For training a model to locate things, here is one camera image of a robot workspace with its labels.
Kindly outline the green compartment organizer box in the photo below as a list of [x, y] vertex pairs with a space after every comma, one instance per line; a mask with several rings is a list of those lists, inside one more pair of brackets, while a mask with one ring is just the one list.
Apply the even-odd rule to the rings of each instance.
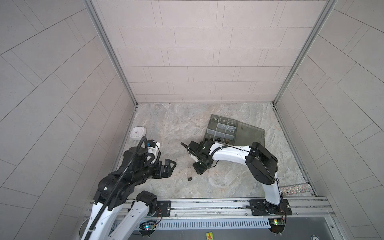
[[218, 115], [211, 115], [204, 140], [231, 146], [250, 146], [260, 143], [265, 146], [264, 129]]

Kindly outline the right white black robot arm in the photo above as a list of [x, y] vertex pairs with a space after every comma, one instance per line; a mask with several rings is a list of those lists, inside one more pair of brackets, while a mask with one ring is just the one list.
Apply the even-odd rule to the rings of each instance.
[[250, 200], [246, 206], [254, 216], [291, 216], [292, 210], [280, 188], [278, 159], [262, 144], [232, 146], [212, 140], [181, 143], [195, 161], [193, 167], [201, 175], [218, 162], [229, 162], [247, 167], [248, 172], [261, 184], [265, 198]]

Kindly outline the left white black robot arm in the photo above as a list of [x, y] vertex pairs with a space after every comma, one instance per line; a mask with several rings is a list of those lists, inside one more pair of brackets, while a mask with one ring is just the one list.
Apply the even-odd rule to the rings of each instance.
[[138, 185], [148, 179], [172, 176], [175, 161], [160, 160], [160, 143], [142, 137], [136, 147], [124, 152], [118, 170], [100, 180], [91, 216], [82, 235], [83, 240], [127, 240], [131, 235], [150, 237], [163, 217], [157, 196], [142, 191], [133, 200], [124, 219], [113, 228], [119, 212]]

